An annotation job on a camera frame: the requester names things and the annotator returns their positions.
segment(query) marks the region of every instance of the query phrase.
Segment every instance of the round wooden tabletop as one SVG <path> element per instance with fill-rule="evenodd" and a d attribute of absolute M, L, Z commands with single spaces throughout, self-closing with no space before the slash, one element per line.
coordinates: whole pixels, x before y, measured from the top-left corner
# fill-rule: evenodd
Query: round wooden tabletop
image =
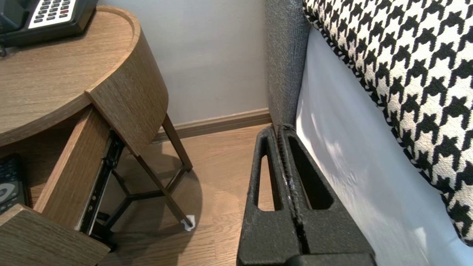
<path fill-rule="evenodd" d="M 18 48 L 0 58 L 0 146 L 41 132 L 91 102 L 92 91 L 127 59 L 140 25 L 129 12 L 98 6 L 87 32 Z"/>

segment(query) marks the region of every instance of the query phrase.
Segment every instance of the gray upholstered headboard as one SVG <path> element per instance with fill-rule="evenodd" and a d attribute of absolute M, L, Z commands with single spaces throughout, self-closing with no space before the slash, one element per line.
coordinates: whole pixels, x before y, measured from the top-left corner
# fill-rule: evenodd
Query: gray upholstered headboard
<path fill-rule="evenodd" d="M 310 25 L 302 0 L 265 0 L 266 78 L 274 124 L 294 124 Z"/>

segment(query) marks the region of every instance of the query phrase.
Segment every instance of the black remote control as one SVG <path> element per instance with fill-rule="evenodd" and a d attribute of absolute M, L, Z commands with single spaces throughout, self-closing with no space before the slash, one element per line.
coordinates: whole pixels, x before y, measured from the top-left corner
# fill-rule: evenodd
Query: black remote control
<path fill-rule="evenodd" d="M 0 159 L 0 214 L 17 203 L 28 206 L 29 193 L 21 157 L 14 153 Z"/>

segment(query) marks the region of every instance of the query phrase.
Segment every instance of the telephone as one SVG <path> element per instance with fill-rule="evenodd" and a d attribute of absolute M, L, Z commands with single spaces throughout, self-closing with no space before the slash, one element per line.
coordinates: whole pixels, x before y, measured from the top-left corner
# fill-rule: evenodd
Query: telephone
<path fill-rule="evenodd" d="M 77 35 L 98 0 L 0 0 L 0 46 L 12 47 Z"/>

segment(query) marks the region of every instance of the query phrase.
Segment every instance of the bed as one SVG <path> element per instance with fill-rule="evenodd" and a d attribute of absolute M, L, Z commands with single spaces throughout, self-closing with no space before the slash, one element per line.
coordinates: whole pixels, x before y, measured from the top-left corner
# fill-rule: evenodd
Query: bed
<path fill-rule="evenodd" d="M 380 266 L 466 266 L 438 192 L 422 179 L 359 81 L 311 27 L 298 0 L 267 0 L 269 107 L 298 136 Z"/>

